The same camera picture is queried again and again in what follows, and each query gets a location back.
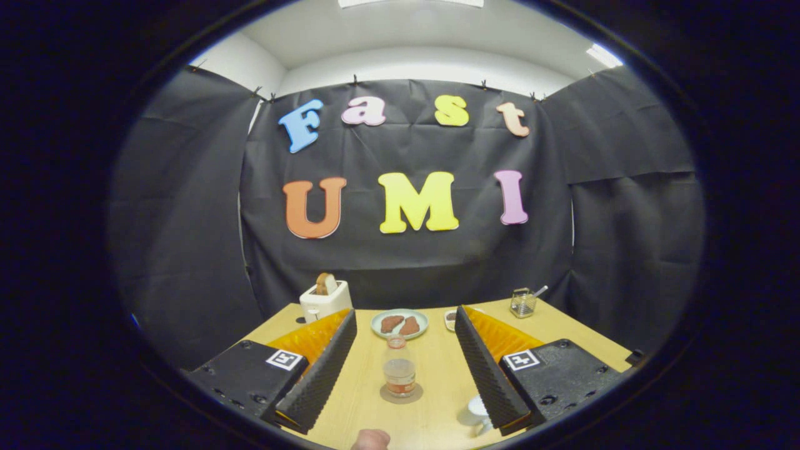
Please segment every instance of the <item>wooden table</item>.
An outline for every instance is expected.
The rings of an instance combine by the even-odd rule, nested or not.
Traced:
[[[625,362],[629,350],[555,307],[539,300],[532,316],[517,319],[509,310],[509,303],[504,299],[471,306],[544,343],[567,338],[617,371],[630,367]],[[478,394],[478,389],[455,333],[445,327],[444,311],[450,309],[453,308],[418,310],[428,316],[429,325],[408,343],[417,366],[417,381],[423,388],[422,397],[411,404],[391,404],[381,398],[381,358],[386,341],[370,328],[370,321],[381,311],[356,310],[358,334],[316,425],[307,436],[288,429],[286,432],[341,450],[348,450],[363,428],[386,430],[391,436],[390,450],[466,450],[522,433],[500,436],[500,431],[493,429],[472,437],[472,428],[456,420],[459,410]],[[243,339],[266,344],[302,327],[295,322],[300,316],[300,305],[289,304]]]

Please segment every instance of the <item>yellow letter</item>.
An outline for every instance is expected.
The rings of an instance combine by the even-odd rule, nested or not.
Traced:
[[[417,193],[405,174],[398,172],[378,177],[386,189],[386,221],[381,223],[381,233],[402,233],[406,223],[400,218],[400,210],[412,228],[418,231],[430,209],[430,219],[425,226],[431,231],[455,230],[458,219],[453,216],[453,201],[450,184],[455,178],[449,172],[433,172],[428,175],[422,190]]]
[[[434,113],[440,125],[463,127],[470,121],[466,102],[456,95],[439,95],[434,101],[437,111]]]

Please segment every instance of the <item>screw hole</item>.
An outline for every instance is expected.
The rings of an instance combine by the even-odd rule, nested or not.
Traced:
[[[554,404],[558,400],[557,396],[543,396],[541,400],[539,400],[539,404],[548,405]]]

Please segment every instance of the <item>orange letter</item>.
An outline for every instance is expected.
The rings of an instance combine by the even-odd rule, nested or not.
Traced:
[[[320,239],[334,233],[342,219],[342,188],[344,178],[326,178],[319,182],[325,191],[325,218],[312,223],[306,216],[306,194],[314,187],[311,181],[293,181],[283,187],[286,193],[286,225],[293,235],[303,239]]]

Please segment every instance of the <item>chocolate cookie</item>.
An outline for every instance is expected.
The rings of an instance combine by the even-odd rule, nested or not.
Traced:
[[[409,317],[406,319],[406,322],[403,324],[402,328],[400,328],[401,335],[413,335],[419,331],[419,323],[417,323],[416,317]]]
[[[391,333],[394,327],[397,327],[405,317],[402,315],[388,315],[381,320],[381,333]]]

